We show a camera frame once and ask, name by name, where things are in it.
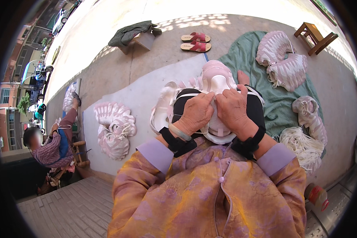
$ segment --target green blanket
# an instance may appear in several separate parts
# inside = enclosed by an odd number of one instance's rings
[[[291,104],[301,96],[311,96],[320,106],[319,97],[307,75],[307,80],[296,88],[294,92],[288,92],[283,87],[272,88],[272,83],[267,80],[266,67],[259,65],[255,60],[259,42],[267,34],[264,31],[251,31],[240,36],[229,49],[229,53],[218,60],[224,63],[231,72],[236,83],[237,71],[242,70],[250,77],[250,85],[257,89],[265,100],[263,107],[267,134],[280,135],[287,127],[299,126],[298,114],[292,111]],[[324,118],[319,107],[319,116],[323,123]]]

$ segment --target striped shirt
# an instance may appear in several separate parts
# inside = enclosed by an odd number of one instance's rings
[[[31,152],[33,158],[35,158],[41,165],[48,168],[64,167],[73,160],[74,155],[71,146],[69,146],[66,156],[60,158],[60,141],[61,136],[59,134],[54,134],[53,139],[48,137],[45,141],[45,145]]]

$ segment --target tree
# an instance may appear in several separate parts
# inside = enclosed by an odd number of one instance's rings
[[[41,45],[42,45],[43,48],[45,48],[47,40],[48,40],[48,38],[46,38],[46,37],[42,39]]]
[[[25,116],[28,115],[28,108],[30,107],[30,96],[29,93],[25,93],[25,96],[22,96],[17,108],[19,112],[24,114]]]

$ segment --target gray cloth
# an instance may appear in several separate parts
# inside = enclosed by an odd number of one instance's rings
[[[122,29],[119,29],[111,38],[108,46],[125,47],[137,34],[141,32],[145,33],[152,31],[154,36],[161,35],[161,29],[155,28],[156,26],[156,24],[152,24],[152,21],[142,21],[131,26],[123,27]]]
[[[236,83],[237,71],[242,70],[250,77],[250,85],[263,95],[266,104],[263,107],[267,134],[280,135],[288,127],[299,126],[298,114],[292,111],[292,103],[301,96],[311,96],[319,104],[319,116],[324,123],[324,117],[319,97],[308,74],[306,81],[288,92],[283,87],[272,88],[272,83],[267,80],[267,67],[259,65],[255,60],[259,42],[267,34],[264,31],[251,31],[240,36],[229,49],[229,53],[218,60],[231,70]]]

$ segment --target purple sleeve cuff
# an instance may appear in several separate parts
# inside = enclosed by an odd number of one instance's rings
[[[147,141],[137,147],[137,150],[146,158],[156,169],[163,174],[167,174],[173,159],[173,152],[156,138]]]
[[[296,155],[284,144],[277,143],[257,160],[258,166],[270,177],[290,163]]]

